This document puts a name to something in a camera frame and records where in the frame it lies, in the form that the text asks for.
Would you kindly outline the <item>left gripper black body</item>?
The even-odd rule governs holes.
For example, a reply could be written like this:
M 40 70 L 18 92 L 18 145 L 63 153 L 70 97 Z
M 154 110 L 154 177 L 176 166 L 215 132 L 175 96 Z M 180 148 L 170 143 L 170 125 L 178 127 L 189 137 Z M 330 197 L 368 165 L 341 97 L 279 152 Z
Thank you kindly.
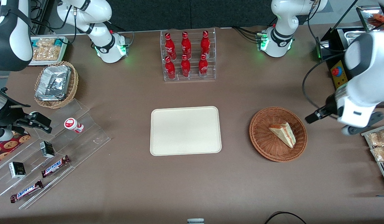
M 336 99 L 335 99 L 335 93 L 329 95 L 326 98 L 323 111 L 324 111 L 323 118 L 326 118 L 326 117 L 331 117 L 333 119 L 337 119 L 338 118 L 337 103 L 336 103 Z

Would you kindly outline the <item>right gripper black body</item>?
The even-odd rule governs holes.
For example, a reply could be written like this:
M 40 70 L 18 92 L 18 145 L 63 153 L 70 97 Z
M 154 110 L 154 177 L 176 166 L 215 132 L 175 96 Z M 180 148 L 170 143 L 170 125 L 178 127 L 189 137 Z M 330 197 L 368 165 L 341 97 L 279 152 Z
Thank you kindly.
M 0 128 L 13 129 L 14 121 L 28 119 L 28 115 L 23 111 L 24 107 L 30 107 L 30 105 L 13 100 L 0 89 Z

